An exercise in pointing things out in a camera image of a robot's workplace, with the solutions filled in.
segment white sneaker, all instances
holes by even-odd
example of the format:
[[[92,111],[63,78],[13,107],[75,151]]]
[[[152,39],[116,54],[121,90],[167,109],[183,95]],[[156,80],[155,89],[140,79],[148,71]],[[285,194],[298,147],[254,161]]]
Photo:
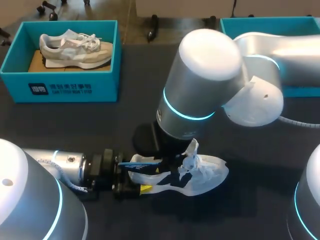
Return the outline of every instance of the white sneaker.
[[[136,184],[152,185],[147,194],[155,194],[165,190],[178,191],[186,196],[195,196],[206,193],[219,186],[227,177],[229,169],[222,159],[209,156],[198,155],[198,142],[193,139],[184,154],[187,157],[178,168],[179,183],[172,185],[174,180],[171,172],[163,172],[156,175],[146,175],[129,171],[131,180]],[[134,155],[131,163],[154,162],[152,157]]]
[[[47,68],[94,69],[110,61],[113,52],[112,43],[71,30],[61,36],[42,34],[39,45]]]

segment blue box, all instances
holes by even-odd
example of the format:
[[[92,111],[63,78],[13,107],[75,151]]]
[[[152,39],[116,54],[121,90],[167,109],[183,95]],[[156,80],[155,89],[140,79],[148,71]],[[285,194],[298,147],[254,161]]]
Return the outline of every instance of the blue box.
[[[60,36],[66,30],[95,34],[101,41],[113,43],[109,71],[28,72],[41,34]],[[36,21],[23,22],[0,69],[0,76],[16,103],[116,102],[121,64],[121,38],[118,22]],[[64,85],[75,86],[63,90]],[[32,87],[44,87],[42,94]]]
[[[312,16],[222,18],[219,29],[231,39],[248,32],[281,36],[320,34],[319,25]],[[320,80],[319,87],[283,86],[282,91],[285,97],[320,97]]]

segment black table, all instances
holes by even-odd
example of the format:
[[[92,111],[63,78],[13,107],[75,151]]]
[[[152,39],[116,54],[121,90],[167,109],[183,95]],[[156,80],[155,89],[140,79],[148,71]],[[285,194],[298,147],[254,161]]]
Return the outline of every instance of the black table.
[[[0,138],[22,148],[135,153],[135,127],[155,119],[177,45],[125,45],[117,103],[14,104],[0,83]],[[5,54],[0,52],[0,60]],[[320,99],[285,100],[284,116],[319,123]],[[88,240],[289,240],[286,213],[320,130],[276,121],[241,127],[217,111],[199,153],[221,157],[230,173],[216,189],[186,197],[162,192],[118,202],[111,192],[85,202]]]

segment white shoelace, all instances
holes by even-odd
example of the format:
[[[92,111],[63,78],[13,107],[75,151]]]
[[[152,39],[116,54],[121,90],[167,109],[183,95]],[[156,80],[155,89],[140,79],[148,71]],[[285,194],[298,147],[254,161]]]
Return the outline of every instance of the white shoelace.
[[[91,36],[79,33],[79,37],[83,36],[83,40],[77,45],[77,47],[84,46],[86,49],[89,49],[90,51],[95,51],[99,49],[100,47],[100,39],[96,37],[95,34],[92,34]]]
[[[188,159],[184,159],[180,167],[182,173],[191,173],[200,171],[203,176],[203,183],[209,181],[216,175],[213,165],[205,163],[201,156],[194,154],[193,156],[187,156]]]

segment white cable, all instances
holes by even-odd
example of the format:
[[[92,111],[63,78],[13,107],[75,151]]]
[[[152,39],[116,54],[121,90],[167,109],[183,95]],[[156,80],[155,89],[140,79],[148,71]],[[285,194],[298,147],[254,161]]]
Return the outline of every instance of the white cable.
[[[304,128],[311,128],[311,129],[320,129],[320,124],[313,124],[313,123],[306,123],[306,122],[302,122],[302,121],[295,121],[283,116],[279,117],[279,120],[287,123],[287,124],[292,124],[292,125],[296,125],[299,127],[304,127]]]
[[[57,169],[60,173],[60,175],[62,176],[64,182],[66,183],[66,185],[71,188],[71,189],[74,189],[74,190],[78,190],[78,191],[81,191],[81,192],[84,192],[84,193],[87,193],[88,190],[86,187],[82,187],[82,186],[76,186],[74,185],[68,178],[68,176],[65,174],[64,170],[62,169],[62,167],[60,167],[58,164],[56,164],[55,162],[53,161],[50,161],[50,160],[46,160],[46,159],[37,159],[38,163],[43,163],[43,164],[49,164],[51,166],[53,166],[55,169]]]

